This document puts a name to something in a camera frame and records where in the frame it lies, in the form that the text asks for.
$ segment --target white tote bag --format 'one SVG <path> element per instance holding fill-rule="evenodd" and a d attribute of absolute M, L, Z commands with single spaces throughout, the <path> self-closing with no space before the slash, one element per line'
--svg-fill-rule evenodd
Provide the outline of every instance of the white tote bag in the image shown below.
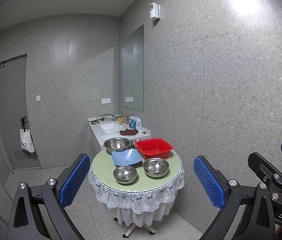
<path fill-rule="evenodd" d="M 31 138 L 31 131 L 26 128 L 22 120 L 22 129 L 20 129 L 21 148 L 28 152 L 35 152 L 34 144 Z"/>

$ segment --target white wall-mounted dispenser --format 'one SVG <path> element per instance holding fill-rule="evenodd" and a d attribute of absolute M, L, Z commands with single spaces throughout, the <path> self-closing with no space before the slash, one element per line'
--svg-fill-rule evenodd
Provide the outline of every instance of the white wall-mounted dispenser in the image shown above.
<path fill-rule="evenodd" d="M 160 19 L 160 5 L 157 3 L 150 4 L 150 19 L 155 21 Z"/>

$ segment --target small metal bowl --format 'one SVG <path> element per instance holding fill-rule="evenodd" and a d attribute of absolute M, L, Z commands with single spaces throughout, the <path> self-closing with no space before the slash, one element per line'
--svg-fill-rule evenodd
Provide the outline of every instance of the small metal bowl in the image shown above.
<path fill-rule="evenodd" d="M 143 168 L 146 175 L 159 178 L 168 172 L 169 163 L 162 158 L 151 158 L 143 163 Z"/>
<path fill-rule="evenodd" d="M 134 149 L 137 149 L 136 143 L 138 141 L 142 141 L 142 140 L 141 139 L 132 139 L 131 140 L 131 147 L 134 148 Z"/>
<path fill-rule="evenodd" d="M 122 151 L 128 149 L 128 147 L 131 145 L 131 142 L 127 138 L 117 137 L 106 140 L 103 145 L 109 153 L 112 153 L 113 151 Z"/>
<path fill-rule="evenodd" d="M 136 168 L 132 166 L 120 166 L 114 169 L 113 176 L 118 183 L 129 184 L 136 179 L 137 176 Z"/>

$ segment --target black cable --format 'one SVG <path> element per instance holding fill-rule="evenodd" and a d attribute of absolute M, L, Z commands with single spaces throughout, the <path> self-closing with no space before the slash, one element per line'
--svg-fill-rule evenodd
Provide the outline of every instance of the black cable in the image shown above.
<path fill-rule="evenodd" d="M 101 121 L 116 121 L 116 120 L 117 120 L 117 117 L 115 115 L 102 114 L 102 115 L 99 115 L 95 120 L 88 121 L 88 122 L 91 122 L 91 124 L 97 124 L 97 123 L 100 123 Z"/>

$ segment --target brown cloth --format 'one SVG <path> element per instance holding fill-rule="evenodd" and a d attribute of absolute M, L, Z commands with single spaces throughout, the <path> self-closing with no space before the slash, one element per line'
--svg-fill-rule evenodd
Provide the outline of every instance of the brown cloth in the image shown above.
<path fill-rule="evenodd" d="M 125 131 L 120 131 L 120 135 L 136 135 L 138 132 L 138 130 L 125 129 Z"/>

